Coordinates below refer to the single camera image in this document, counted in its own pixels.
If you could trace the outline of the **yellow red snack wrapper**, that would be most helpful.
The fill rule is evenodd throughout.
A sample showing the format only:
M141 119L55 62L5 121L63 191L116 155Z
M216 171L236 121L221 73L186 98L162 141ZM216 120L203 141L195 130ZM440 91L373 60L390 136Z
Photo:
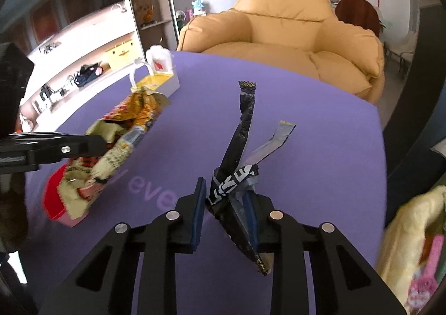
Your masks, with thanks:
M169 100L146 86L136 88L86 131L106 141L106 153L69 162L57 194L71 220L82 220L107 182L135 151Z

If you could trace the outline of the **black silver torn wrapper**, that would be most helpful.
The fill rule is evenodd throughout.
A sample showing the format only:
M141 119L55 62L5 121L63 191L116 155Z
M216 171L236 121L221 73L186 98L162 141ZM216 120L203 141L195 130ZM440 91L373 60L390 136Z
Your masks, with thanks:
M249 138L256 102L256 83L240 81L240 123L214 170L206 198L208 211L219 221L233 244L257 267L262 275L272 270L270 257L261 254L259 220L254 203L258 183L258 164L281 148L293 133L295 124L280 121L272 138L246 159L242 159Z

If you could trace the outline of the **trash bin with yellow bag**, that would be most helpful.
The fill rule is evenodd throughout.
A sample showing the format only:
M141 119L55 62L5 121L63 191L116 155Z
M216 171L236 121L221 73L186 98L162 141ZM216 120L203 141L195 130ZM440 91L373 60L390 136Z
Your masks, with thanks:
M422 259L427 230L435 231L445 213L445 186L403 204L382 238L375 270L406 311L409 288Z

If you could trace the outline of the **red lidded pink box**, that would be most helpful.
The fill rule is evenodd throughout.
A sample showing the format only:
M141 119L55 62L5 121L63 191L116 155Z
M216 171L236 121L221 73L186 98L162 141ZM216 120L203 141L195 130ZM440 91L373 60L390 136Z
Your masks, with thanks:
M72 219L68 215L67 210L60 199L57 192L57 187L64 175L66 167L67 164L60 166L59 169L57 169L47 180L43 194L42 206L50 220L65 225L66 227L74 227L84 220L88 213L85 213L80 218Z

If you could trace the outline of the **pink snack packet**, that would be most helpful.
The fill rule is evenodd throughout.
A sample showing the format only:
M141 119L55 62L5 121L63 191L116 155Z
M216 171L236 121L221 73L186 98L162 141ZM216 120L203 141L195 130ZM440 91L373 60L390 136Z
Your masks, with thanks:
M444 241L445 236L442 234L434 237L426 266L421 275L411 283L408 292L408 305L414 309L420 310L424 307L438 287L435 273L441 257Z

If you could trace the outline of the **dark blue bag on shelf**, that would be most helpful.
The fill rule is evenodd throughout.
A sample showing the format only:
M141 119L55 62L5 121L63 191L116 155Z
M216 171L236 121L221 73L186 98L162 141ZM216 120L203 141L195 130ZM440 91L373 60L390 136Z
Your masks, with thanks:
M104 70L99 63L84 65L74 75L74 83L78 88L82 88L102 75L103 72Z

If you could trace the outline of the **white display shelf unit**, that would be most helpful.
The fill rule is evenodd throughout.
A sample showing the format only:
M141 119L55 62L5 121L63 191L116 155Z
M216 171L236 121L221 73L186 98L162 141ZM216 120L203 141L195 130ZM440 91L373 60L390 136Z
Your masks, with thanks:
M106 51L117 44L132 39L143 60L153 45L173 49L178 42L173 18L173 0L1 0L1 40L34 63L16 129L35 130L59 106L119 72L106 61ZM95 63L102 75L78 88L74 75Z

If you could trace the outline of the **purple tablecloth with lettering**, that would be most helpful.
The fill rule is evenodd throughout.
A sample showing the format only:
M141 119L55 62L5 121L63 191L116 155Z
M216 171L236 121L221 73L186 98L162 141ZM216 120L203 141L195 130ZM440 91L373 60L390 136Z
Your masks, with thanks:
M48 218L42 196L58 164L26 177L30 233L20 259L41 305L117 223L150 223L210 179L240 121L239 81L256 83L246 154L280 121L295 130L260 163L256 192L298 222L335 224L371 264L386 212L386 159L377 108L313 78L245 60L173 55L180 88L136 151L75 227Z

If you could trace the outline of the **yellow box on shelf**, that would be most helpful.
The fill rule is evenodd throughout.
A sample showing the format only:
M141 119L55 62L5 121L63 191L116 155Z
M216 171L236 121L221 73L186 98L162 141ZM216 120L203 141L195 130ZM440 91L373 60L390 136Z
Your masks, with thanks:
M137 58L137 51L132 39L117 44L106 51L106 61L113 70L133 64L135 58Z

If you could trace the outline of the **white small gift box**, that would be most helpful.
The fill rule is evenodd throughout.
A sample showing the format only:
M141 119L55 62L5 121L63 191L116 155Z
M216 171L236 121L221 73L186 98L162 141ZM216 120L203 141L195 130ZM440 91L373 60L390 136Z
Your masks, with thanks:
M129 73L131 92L140 87L147 87L151 91L170 97L180 88L172 52L161 45L151 46L145 53L145 60L135 58L133 67L134 70ZM143 78L136 80L135 75L141 68L146 69L147 73Z

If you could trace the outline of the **light blue toy figure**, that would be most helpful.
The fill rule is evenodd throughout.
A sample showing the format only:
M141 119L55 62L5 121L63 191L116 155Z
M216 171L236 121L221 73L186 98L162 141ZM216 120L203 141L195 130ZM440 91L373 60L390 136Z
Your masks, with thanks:
M193 17L207 15L205 5L200 0L192 1L191 5L192 5Z

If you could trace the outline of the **dark red draped chair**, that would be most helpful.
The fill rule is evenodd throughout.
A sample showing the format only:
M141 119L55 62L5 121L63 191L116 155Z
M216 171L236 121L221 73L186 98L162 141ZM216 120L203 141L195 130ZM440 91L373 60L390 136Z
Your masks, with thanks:
M335 7L339 20L371 30L377 38L381 31L379 16L374 6L366 0L340 0Z

